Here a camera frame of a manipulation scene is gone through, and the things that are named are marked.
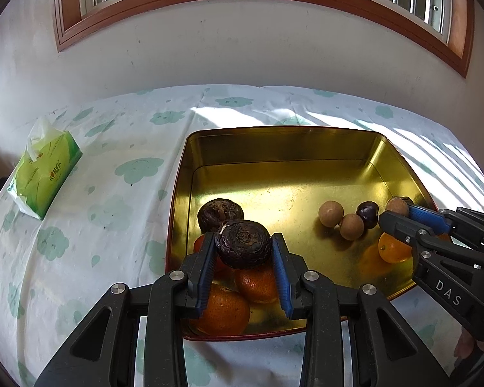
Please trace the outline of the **person right hand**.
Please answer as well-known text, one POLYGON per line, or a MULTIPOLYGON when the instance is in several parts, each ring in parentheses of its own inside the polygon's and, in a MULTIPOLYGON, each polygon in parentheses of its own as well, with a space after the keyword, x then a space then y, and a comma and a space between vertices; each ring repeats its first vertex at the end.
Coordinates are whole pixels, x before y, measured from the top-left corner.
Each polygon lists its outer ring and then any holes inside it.
POLYGON ((465 328, 462 328, 453 355, 457 359, 466 359, 477 346, 478 342, 476 339, 465 328))

